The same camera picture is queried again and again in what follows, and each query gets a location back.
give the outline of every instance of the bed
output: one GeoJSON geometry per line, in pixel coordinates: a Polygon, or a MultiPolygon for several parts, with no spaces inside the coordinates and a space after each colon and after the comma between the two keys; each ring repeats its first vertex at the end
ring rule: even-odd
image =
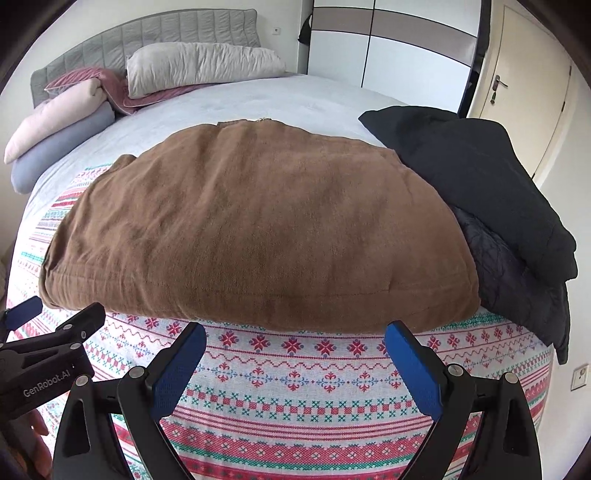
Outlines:
{"type": "MultiPolygon", "coordinates": [[[[47,71],[41,83],[34,75],[34,90],[50,80],[47,71]]],[[[18,232],[8,307],[37,294],[40,265],[61,218],[121,154],[139,155],[192,125],[242,118],[272,118],[382,146],[358,117],[368,109],[399,104],[331,80],[290,75],[195,90],[118,120],[37,182],[18,232]]],[[[44,309],[15,334],[25,338],[51,332],[71,315],[44,309]]],[[[200,321],[208,334],[207,351],[174,414],[162,421],[198,478],[397,478],[430,427],[387,357],[381,336],[273,332],[200,321]]],[[[146,365],[185,324],[108,313],[105,326],[85,344],[96,378],[120,377],[134,365],[146,365]]],[[[418,339],[445,363],[460,363],[473,375],[498,378],[515,372],[539,424],[553,353],[531,332],[480,309],[470,320],[418,339]]],[[[65,400],[41,408],[51,449],[65,400]]],[[[478,418],[474,415],[467,425],[448,478],[458,476],[478,418]]],[[[134,477],[147,479],[123,418],[115,416],[115,423],[134,477]]]]}

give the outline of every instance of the door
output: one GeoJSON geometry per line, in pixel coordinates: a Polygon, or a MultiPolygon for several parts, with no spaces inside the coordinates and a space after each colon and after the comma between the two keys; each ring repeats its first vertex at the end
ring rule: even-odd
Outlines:
{"type": "Polygon", "coordinates": [[[569,77],[570,58],[560,43],[505,7],[499,57],[480,117],[505,127],[530,176],[556,129],[569,77]]]}

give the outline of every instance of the wall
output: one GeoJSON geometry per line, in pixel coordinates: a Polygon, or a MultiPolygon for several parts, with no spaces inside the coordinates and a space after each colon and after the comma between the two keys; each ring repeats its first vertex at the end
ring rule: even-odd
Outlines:
{"type": "MultiPolygon", "coordinates": [[[[183,8],[255,8],[257,30],[263,47],[272,48],[287,63],[291,72],[298,70],[300,52],[297,37],[303,5],[310,0],[77,0],[27,52],[0,94],[0,151],[19,123],[33,109],[29,81],[31,73],[79,44],[83,40],[134,18],[183,8]],[[272,35],[274,27],[280,35],[272,35]]],[[[0,257],[17,234],[25,196],[12,191],[10,166],[0,163],[0,257]]]]}
{"type": "Polygon", "coordinates": [[[554,367],[538,441],[544,480],[561,480],[591,435],[591,385],[571,392],[573,370],[591,363],[591,89],[573,69],[576,97],[570,124],[551,170],[540,185],[552,207],[577,241],[579,276],[567,283],[571,313],[570,353],[554,367]]]}

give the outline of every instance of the wall socket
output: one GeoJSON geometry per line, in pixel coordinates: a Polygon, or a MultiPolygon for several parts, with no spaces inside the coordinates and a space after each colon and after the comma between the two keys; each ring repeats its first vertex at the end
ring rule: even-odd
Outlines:
{"type": "Polygon", "coordinates": [[[570,384],[571,391],[587,385],[587,376],[589,375],[589,364],[578,367],[573,372],[573,382],[570,384]]]}

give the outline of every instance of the blue gripper pad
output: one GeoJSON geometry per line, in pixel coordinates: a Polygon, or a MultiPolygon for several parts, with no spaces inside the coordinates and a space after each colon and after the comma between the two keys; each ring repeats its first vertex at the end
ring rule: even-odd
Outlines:
{"type": "Polygon", "coordinates": [[[436,380],[436,374],[421,358],[424,354],[420,349],[424,347],[402,322],[388,325],[385,344],[388,355],[400,372],[420,412],[437,421],[443,412],[441,385],[436,380]]]}
{"type": "Polygon", "coordinates": [[[4,325],[9,331],[18,330],[29,320],[33,320],[43,310],[43,303],[39,297],[31,297],[17,306],[6,311],[4,325]]]}
{"type": "Polygon", "coordinates": [[[159,356],[166,361],[160,376],[152,386],[153,405],[150,415],[154,421],[172,414],[201,361],[206,346],[207,334],[203,325],[191,322],[169,348],[160,350],[154,358],[152,364],[159,356]]]}

